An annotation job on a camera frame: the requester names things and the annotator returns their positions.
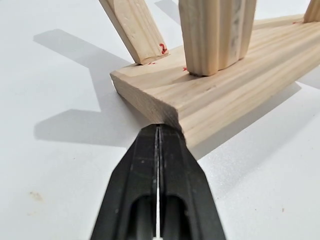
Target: wooden post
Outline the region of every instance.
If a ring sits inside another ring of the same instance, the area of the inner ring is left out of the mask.
[[[148,64],[169,51],[144,0],[99,0],[133,60]]]
[[[320,0],[311,0],[304,15],[304,23],[320,22]]]
[[[257,0],[180,0],[186,66],[210,76],[243,58],[248,50]]]

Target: pine wood board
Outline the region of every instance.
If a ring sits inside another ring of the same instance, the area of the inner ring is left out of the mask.
[[[320,65],[320,23],[296,18],[254,28],[246,57],[213,76],[190,75],[183,46],[110,75],[129,103],[153,123],[182,130],[193,147]]]

